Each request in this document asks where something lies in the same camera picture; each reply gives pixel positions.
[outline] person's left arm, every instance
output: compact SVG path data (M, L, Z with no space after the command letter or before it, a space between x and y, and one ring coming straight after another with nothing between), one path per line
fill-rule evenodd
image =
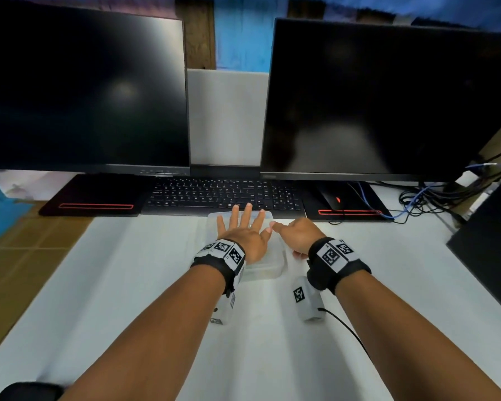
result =
M247 263L266 253L271 229L260 234L263 210L249 228L247 205L238 227L234 206L229 229L217 219L219 239L238 243ZM122 333L67 390L62 401L174 400L184 384L217 301L226 290L225 277L212 266L189 269Z

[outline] wristband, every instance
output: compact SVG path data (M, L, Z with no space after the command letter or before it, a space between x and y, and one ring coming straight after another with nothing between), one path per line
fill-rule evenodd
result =
M342 278L359 270L371 274L371 269L360 260L343 240L321 238L308 251L307 278L317 290L329 289L333 294Z
M245 267L245 250L229 239L219 239L202 248L190 266L208 265L219 270L225 280L223 294L230 296L239 284Z

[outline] forearm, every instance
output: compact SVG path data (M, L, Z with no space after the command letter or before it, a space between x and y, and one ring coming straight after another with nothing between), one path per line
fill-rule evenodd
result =
M433 324L369 273L336 296L395 401L501 400L501 389Z
M63 401L175 399L224 288L216 269L188 270L117 337Z

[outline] person's right arm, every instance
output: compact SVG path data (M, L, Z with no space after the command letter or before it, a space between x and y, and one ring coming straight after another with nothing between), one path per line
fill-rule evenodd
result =
M272 228L303 257L325 237L307 218ZM343 278L335 294L395 401L501 400L501 389L468 356L371 274Z

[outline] person's left hand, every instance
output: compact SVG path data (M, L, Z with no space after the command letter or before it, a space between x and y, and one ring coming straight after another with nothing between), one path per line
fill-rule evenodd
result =
M256 263L267 252L267 242L271 237L271 227L265 228L260 234L263 220L266 218L266 212L261 209L260 214L254 220L252 226L249 226L252 204L248 203L241 216L241 223L238 226L239 206L232 207L232 215L228 230L224 226L223 217L217 217L217 239L230 239L237 242L245 250L245 259L247 264Z

